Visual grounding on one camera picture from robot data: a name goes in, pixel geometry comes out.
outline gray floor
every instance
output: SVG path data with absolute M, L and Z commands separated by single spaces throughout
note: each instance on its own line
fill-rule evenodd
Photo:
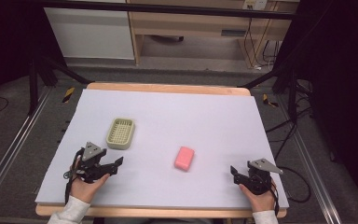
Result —
M 145 40 L 141 64 L 137 66 L 133 63 L 123 65 L 123 63 L 103 62 L 98 67 L 103 65 L 109 68 L 96 68 L 95 63 L 90 63 L 87 64 L 88 67 L 73 67 L 73 70 L 84 77 L 101 81 L 237 86 L 265 74 L 270 69 L 267 65 L 261 70 L 247 68 L 237 46 L 238 43 L 230 39 L 185 37 L 183 42 L 176 42 L 174 39 L 149 36 Z M 79 89 L 83 88 L 69 77 L 59 76 L 59 78 L 59 84 L 51 90 L 44 111 L 29 133 L 28 140 L 16 155 L 16 159 L 10 164 L 0 185 L 0 222 L 46 222 L 46 217 L 39 217 L 34 213 L 36 195 L 34 190 L 43 180 L 43 174 L 54 156 L 55 148 L 64 135 L 62 130 L 67 127 L 67 121 L 75 112 L 76 100 L 80 97 Z M 251 90 L 266 129 L 286 120 L 282 109 L 285 95 L 274 95 L 270 90 L 272 83 L 273 79 Z M 0 108 L 6 104 L 4 99 L 8 100 L 7 107 L 0 112 L 0 160 L 5 156 L 5 149 L 10 146 L 26 119 L 29 100 L 27 84 L 25 77 L 6 83 L 0 88 L 0 97 L 2 97 Z M 76 87 L 76 91 L 70 102 L 61 103 L 65 91 L 72 86 Z M 280 107 L 265 105 L 263 94 L 267 94 L 271 102 L 279 102 Z M 307 101 L 301 101 L 298 110 L 308 106 Z M 288 131 L 287 126 L 268 134 L 273 153 L 277 152 L 282 143 L 276 140 L 282 140 Z M 329 160 L 328 147 L 315 120 L 309 114 L 298 121 L 297 133 L 302 137 L 307 151 L 316 164 L 341 222 L 358 223 L 358 190 L 345 167 Z M 308 180 L 305 165 L 299 157 L 298 143 L 294 137 L 286 143 L 277 159 L 277 164 L 296 169 Z M 286 191 L 289 191 L 293 198 L 301 199 L 307 196 L 306 186 L 298 176 L 288 172 L 282 181 Z M 234 222 L 240 223 L 242 220 L 234 220 Z M 280 222 L 326 223 L 327 221 L 320 200 L 315 192 L 312 192 L 310 200 L 306 203 L 291 202 L 288 215 Z

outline wooden desk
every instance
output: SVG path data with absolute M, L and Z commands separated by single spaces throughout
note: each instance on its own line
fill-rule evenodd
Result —
M 268 0 L 264 10 L 295 12 L 299 0 Z M 242 9 L 243 0 L 127 0 L 133 4 L 153 4 L 185 7 L 218 7 Z M 239 40 L 248 67 L 253 67 L 256 58 L 267 40 L 282 41 L 290 21 L 248 18 L 179 15 L 163 13 L 129 12 L 132 46 L 136 64 L 140 63 L 144 35 L 173 35 L 222 37 Z M 244 31 L 244 36 L 222 35 L 222 31 Z
M 132 83 L 91 83 L 91 90 L 107 91 L 152 91 L 175 92 L 193 94 L 221 94 L 250 96 L 246 89 L 218 87 L 218 86 L 181 86 L 160 84 L 132 84 Z M 52 213 L 61 211 L 63 205 L 38 204 L 36 213 L 39 216 L 51 216 Z M 87 216 L 90 217 L 220 217 L 240 218 L 251 217 L 251 210 L 207 210 L 207 209 L 161 209 L 161 208 L 127 208 L 127 207 L 98 207 L 92 206 Z M 281 209 L 278 217 L 286 216 L 286 209 Z

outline pink box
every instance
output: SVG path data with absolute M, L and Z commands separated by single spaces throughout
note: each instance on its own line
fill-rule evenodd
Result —
M 175 167 L 184 171 L 188 171 L 191 161 L 194 157 L 194 150 L 188 147 L 181 147 L 175 160 Z

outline yellow black warning tape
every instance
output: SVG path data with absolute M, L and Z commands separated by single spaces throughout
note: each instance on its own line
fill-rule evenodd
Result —
M 71 98 L 72 93 L 74 93 L 75 87 L 68 88 L 68 90 L 65 93 L 65 96 L 62 99 L 63 103 L 68 103 L 69 98 Z
M 264 103 L 265 105 L 272 105 L 272 106 L 274 106 L 274 107 L 278 107 L 278 104 L 277 104 L 277 103 L 272 103 L 272 102 L 269 101 L 269 98 L 267 97 L 266 94 L 263 94 L 263 103 Z

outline white sleeve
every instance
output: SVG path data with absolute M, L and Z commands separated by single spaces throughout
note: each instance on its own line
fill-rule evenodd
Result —
M 253 213 L 256 224 L 278 224 L 273 210 Z
M 69 196 L 68 203 L 59 213 L 51 215 L 48 224 L 72 224 L 80 223 L 89 210 L 90 204 L 83 203 L 75 197 Z

